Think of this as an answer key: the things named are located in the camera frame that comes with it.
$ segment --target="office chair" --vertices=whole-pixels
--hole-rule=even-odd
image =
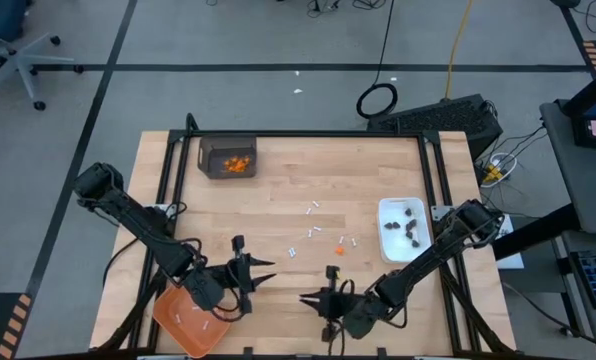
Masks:
[[[18,72],[25,84],[27,94],[33,102],[34,109],[43,111],[46,104],[36,96],[32,76],[37,75],[38,72],[33,68],[33,64],[74,64],[74,59],[34,55],[34,52],[47,40],[54,46],[60,45],[60,38],[49,34],[41,36],[21,49],[14,49],[11,42],[22,35],[22,22],[28,3],[29,1],[25,0],[0,0],[0,63],[2,64],[0,66],[0,84]],[[82,65],[75,64],[73,70],[79,74],[84,71]]]

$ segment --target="yellow cable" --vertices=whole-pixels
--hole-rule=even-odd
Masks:
[[[467,8],[465,9],[465,14],[462,16],[462,21],[460,22],[460,28],[458,29],[458,34],[456,34],[456,40],[454,40],[454,46],[451,48],[451,56],[449,57],[449,69],[447,69],[447,87],[445,88],[445,98],[449,99],[449,94],[451,93],[451,70],[454,67],[454,55],[456,54],[456,48],[458,47],[458,42],[460,41],[460,36],[462,35],[462,31],[465,30],[465,26],[467,26],[467,19],[469,18],[469,11],[471,10],[471,5],[473,4],[473,0],[469,0],[467,3]]]

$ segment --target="white tray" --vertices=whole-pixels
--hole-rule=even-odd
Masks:
[[[405,215],[410,208],[411,216]],[[420,243],[415,248],[412,241],[405,236],[405,226],[412,219],[416,219],[416,227],[412,229],[413,238]],[[386,229],[385,224],[391,222],[400,224],[400,229]],[[380,253],[387,263],[408,263],[422,254],[431,246],[427,213],[425,205],[418,198],[387,198],[378,204],[378,233],[380,234]]]

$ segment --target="orange plastic tray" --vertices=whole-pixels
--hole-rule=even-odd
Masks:
[[[214,311],[224,316],[218,309]],[[154,319],[189,356],[201,358],[222,339],[230,323],[201,310],[184,287],[170,286],[154,304]]]

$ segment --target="wooden table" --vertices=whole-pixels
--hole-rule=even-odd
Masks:
[[[464,133],[440,135],[454,204],[479,198]],[[167,132],[142,135],[128,187],[128,193],[140,203],[154,202],[167,136]],[[376,212],[382,198],[426,200],[417,141],[259,137],[256,177],[217,181],[198,170],[198,143],[198,138],[192,139],[182,194],[189,208],[178,219],[176,238],[202,239],[210,264],[218,264],[232,256],[231,238],[243,234],[246,252],[276,263],[253,268],[252,276],[265,271],[278,274],[252,294],[253,313],[234,323],[212,353],[242,354],[243,348],[250,346],[255,354],[326,354],[327,344],[320,341],[325,321],[298,302],[298,294],[327,285],[326,265],[340,266],[342,279],[353,279],[357,291],[364,291],[378,276],[398,268],[381,259]],[[434,159],[431,146],[427,149],[429,158]],[[174,154],[173,164],[177,164],[178,156]],[[441,204],[435,162],[430,160],[430,166],[435,196]],[[174,176],[172,171],[168,201]],[[320,208],[314,208],[312,200],[318,201]],[[306,215],[309,207],[313,211]],[[323,231],[314,231],[309,239],[307,230],[313,226]],[[354,237],[358,243],[356,248],[348,246],[344,256],[334,253],[341,235]],[[121,229],[114,252],[132,239],[128,231]],[[290,247],[295,248],[294,259],[288,255]],[[145,247],[137,244],[111,268],[92,346],[104,342],[134,304],[144,254]],[[464,258],[474,305],[501,340],[515,348],[491,248],[468,250]],[[437,272],[416,285],[407,308],[407,328],[397,330],[378,322],[362,340],[347,337],[345,353],[375,355],[377,347],[384,347],[389,355],[451,355]],[[458,315],[463,348],[468,348],[462,312]],[[140,344],[145,346],[150,309],[143,320]],[[182,352],[166,332],[160,333],[159,353]],[[338,346],[339,340],[334,345],[335,353]]]

